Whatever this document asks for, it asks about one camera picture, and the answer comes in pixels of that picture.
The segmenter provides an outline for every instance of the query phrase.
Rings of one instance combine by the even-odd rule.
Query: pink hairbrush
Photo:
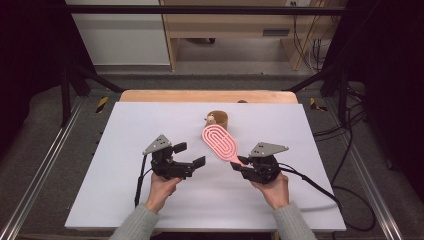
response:
[[[216,124],[205,127],[202,131],[202,138],[221,160],[245,166],[237,157],[236,141],[223,127]]]

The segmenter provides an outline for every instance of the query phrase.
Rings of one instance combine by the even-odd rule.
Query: white table surface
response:
[[[191,162],[206,156],[206,165],[177,186],[160,212],[160,231],[274,231],[275,220],[259,190],[216,158],[201,139],[204,118],[213,110],[229,115],[228,131],[247,156],[258,142],[288,146],[275,155],[329,192],[328,177],[303,106],[262,103],[116,103],[65,227],[108,230],[119,227],[134,210],[142,152],[160,134],[188,149],[174,160]],[[146,171],[150,169],[151,155]],[[285,173],[290,200],[296,202],[314,231],[345,230],[337,205],[300,177]],[[150,173],[141,191],[148,196]]]

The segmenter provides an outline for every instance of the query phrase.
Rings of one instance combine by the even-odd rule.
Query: metal bracket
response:
[[[146,148],[146,150],[143,151],[143,155],[147,155],[170,146],[172,146],[172,143],[168,140],[168,138],[161,134]]]
[[[249,157],[267,157],[287,150],[289,150],[289,148],[286,146],[259,142],[250,152]]]

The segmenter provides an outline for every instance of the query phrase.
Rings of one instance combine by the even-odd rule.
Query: wall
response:
[[[67,4],[158,5],[155,0],[66,0]],[[160,15],[73,14],[94,65],[169,65]]]

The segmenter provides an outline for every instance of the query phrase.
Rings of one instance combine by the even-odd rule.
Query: aluminum rail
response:
[[[157,6],[157,5],[47,5],[47,10],[78,14],[225,14],[225,15],[319,15],[365,14],[345,7],[256,7],[256,6]]]
[[[60,128],[58,134],[56,135],[56,139],[50,146],[50,149],[44,157],[40,167],[38,168],[37,173],[32,179],[31,184],[27,188],[24,196],[22,197],[9,221],[1,231],[1,240],[13,240],[17,237],[19,230],[21,229],[29,211],[31,210],[31,207],[33,206],[39,192],[41,191],[41,188],[43,187],[44,182],[47,179],[47,176],[49,175],[51,168],[53,167],[54,162],[57,159],[57,156],[60,153],[60,150],[62,149],[72,127],[75,124],[75,121],[77,120],[84,103],[85,97],[77,97],[75,100],[70,120],[66,126]]]
[[[334,99],[324,99],[334,120],[339,122]],[[350,134],[346,132],[342,135],[342,137],[347,147]],[[356,174],[358,175],[362,187],[364,188],[364,192],[368,197],[369,203],[374,210],[378,222],[380,223],[381,229],[386,235],[386,238],[388,240],[402,240],[402,234],[400,233],[400,230],[392,214],[390,213],[390,210],[387,207],[386,202],[380,193],[380,190],[378,190],[377,185],[371,177],[371,174],[368,172],[367,167],[365,166],[364,161],[362,160],[362,157],[354,143],[351,145],[350,155],[352,157],[352,165],[356,171]]]

